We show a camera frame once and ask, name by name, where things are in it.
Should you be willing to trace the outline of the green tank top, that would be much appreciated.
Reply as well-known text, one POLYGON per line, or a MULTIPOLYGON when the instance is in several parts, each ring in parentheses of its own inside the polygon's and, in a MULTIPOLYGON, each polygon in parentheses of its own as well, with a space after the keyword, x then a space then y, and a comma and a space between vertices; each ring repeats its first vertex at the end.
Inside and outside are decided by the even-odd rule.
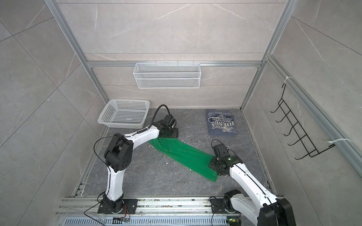
POLYGON ((209 168, 209 164, 213 159, 212 155, 187 145, 176 138, 160 137, 150 140, 149 144, 208 180, 217 181, 217 172, 209 168))

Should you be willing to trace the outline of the blue-grey tank top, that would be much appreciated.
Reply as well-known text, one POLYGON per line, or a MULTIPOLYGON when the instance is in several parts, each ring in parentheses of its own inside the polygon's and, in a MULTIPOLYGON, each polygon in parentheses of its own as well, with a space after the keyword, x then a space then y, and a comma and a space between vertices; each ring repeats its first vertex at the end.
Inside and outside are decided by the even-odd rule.
POLYGON ((238 133, 230 111, 207 109, 206 124, 211 136, 234 136, 238 133))

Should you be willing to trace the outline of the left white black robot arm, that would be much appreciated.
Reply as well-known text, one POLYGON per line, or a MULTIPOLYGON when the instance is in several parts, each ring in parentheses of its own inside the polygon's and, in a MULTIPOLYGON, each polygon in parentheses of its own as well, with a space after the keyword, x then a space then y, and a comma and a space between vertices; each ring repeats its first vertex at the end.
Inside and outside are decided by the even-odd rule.
POLYGON ((104 153, 109 174, 103 201, 112 212, 120 212, 123 207, 123 178, 125 169, 131 163, 133 150, 159 137, 177 138, 176 125, 176 119, 172 115, 166 115, 164 119, 153 122, 142 130, 125 135, 117 133, 111 138, 104 153))

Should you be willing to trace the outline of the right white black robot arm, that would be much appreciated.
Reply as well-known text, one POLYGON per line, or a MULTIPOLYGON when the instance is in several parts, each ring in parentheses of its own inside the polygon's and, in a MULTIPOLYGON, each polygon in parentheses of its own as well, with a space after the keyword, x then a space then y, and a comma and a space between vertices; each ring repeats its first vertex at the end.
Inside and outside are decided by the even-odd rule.
POLYGON ((248 195, 234 189, 224 194, 223 199, 211 197, 213 213, 240 213, 256 226, 295 226, 292 205, 266 189, 248 170, 237 155, 220 143, 212 146, 215 156, 209 164, 219 176, 229 175, 248 195))

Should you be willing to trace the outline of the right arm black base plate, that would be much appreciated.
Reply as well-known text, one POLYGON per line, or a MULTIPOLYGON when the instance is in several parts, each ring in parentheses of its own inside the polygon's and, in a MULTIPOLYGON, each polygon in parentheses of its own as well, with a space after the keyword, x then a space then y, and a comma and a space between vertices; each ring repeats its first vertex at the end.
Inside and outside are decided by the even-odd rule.
POLYGON ((228 198, 216 198, 214 196, 209 198, 212 213, 214 214, 236 214, 236 211, 228 198))

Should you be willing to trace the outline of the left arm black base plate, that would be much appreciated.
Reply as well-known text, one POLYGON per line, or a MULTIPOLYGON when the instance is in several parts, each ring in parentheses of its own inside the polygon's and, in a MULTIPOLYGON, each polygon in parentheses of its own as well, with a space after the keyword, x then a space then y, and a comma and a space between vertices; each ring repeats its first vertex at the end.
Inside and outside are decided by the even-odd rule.
POLYGON ((122 199, 120 201, 111 201, 105 198, 100 202, 98 214, 135 214, 138 199, 122 199))

